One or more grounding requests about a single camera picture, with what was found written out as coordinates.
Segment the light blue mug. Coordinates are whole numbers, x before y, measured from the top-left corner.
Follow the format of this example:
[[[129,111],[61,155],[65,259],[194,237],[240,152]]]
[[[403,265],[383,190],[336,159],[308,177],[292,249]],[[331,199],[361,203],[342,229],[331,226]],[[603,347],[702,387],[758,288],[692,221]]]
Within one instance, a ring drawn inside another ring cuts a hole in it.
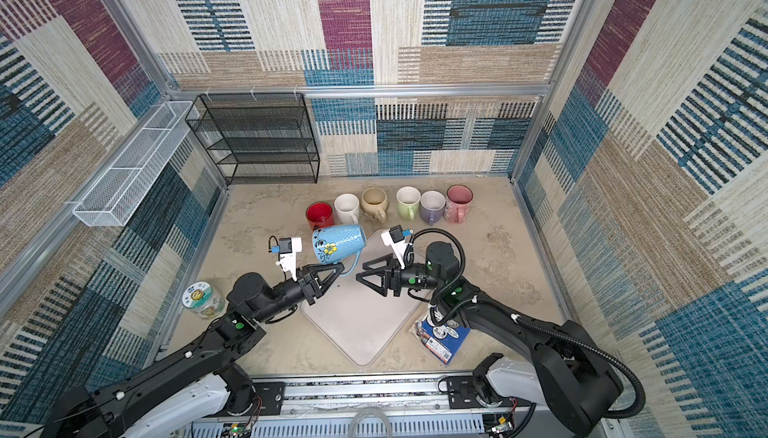
[[[349,275],[357,266],[367,238],[360,224],[334,225],[318,228],[312,233],[312,249],[319,263],[339,264],[349,256],[355,260],[341,277]]]

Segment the red mug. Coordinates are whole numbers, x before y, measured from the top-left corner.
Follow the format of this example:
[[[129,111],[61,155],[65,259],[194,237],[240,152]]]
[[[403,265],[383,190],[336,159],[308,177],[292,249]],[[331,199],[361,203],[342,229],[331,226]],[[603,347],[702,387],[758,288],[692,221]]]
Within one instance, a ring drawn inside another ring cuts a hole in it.
[[[305,212],[306,220],[312,231],[334,226],[334,209],[331,204],[318,201],[310,204]]]

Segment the white mug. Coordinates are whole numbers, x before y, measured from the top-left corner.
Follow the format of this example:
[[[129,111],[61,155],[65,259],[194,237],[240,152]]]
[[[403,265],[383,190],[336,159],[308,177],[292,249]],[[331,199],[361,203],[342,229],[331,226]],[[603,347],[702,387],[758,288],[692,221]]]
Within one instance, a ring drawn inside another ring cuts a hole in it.
[[[338,224],[358,224],[360,220],[360,200],[353,193],[344,193],[336,197],[333,204]]]

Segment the beige speckled ceramic mug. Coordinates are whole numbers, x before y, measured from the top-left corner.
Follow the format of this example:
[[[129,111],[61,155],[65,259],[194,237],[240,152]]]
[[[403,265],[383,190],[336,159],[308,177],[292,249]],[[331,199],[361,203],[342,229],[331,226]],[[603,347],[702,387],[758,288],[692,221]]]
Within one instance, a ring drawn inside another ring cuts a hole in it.
[[[361,196],[361,207],[368,218],[385,223],[389,207],[386,191],[380,187],[367,188]]]

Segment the light green mug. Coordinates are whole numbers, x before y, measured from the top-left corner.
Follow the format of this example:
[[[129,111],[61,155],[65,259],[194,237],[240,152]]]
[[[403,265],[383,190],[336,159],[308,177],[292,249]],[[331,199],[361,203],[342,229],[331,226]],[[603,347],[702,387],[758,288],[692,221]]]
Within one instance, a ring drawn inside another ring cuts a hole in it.
[[[413,186],[403,186],[396,193],[397,213],[406,221],[414,220],[419,214],[421,193]]]

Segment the lavender purple mug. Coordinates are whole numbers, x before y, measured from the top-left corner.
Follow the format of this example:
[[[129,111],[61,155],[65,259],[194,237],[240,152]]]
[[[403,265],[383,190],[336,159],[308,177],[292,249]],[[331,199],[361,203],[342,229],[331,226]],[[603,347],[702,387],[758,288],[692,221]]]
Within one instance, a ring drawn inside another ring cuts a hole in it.
[[[445,206],[446,197],[441,192],[423,192],[420,199],[420,217],[428,226],[434,226],[442,220]]]

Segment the pink cartoon mug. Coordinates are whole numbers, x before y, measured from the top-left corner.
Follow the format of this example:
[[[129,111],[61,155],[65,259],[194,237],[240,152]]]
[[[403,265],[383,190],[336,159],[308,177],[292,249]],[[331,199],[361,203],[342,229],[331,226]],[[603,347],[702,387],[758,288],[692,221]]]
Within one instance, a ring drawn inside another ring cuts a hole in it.
[[[464,223],[474,198],[473,191],[466,185],[454,184],[446,192],[444,218],[451,223]]]

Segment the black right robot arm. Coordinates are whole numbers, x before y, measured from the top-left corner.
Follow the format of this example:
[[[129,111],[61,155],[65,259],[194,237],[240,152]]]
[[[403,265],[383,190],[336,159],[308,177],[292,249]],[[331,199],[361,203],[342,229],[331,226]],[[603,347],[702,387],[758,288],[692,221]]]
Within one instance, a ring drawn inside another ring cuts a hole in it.
[[[464,275],[465,250],[450,232],[438,229],[441,240],[430,243],[424,260],[417,261],[415,244],[430,232],[399,226],[384,232],[382,240],[392,253],[364,263],[357,281],[381,296],[399,295],[403,289],[431,291],[433,324],[455,320],[520,354],[536,372],[544,403],[579,437],[602,419],[626,419],[643,410],[646,391],[638,376],[600,349],[580,324],[536,319],[472,284]]]

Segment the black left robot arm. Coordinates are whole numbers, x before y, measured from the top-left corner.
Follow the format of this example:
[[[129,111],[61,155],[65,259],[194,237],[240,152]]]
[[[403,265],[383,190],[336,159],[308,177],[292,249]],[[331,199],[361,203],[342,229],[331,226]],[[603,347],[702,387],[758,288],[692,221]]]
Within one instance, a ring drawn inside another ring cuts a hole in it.
[[[240,276],[225,315],[200,336],[120,382],[63,393],[42,436],[161,437],[221,411],[252,413],[256,392],[237,360],[264,337],[264,323],[303,301],[313,303],[343,270],[341,263],[306,265],[296,279],[275,286],[255,272]]]

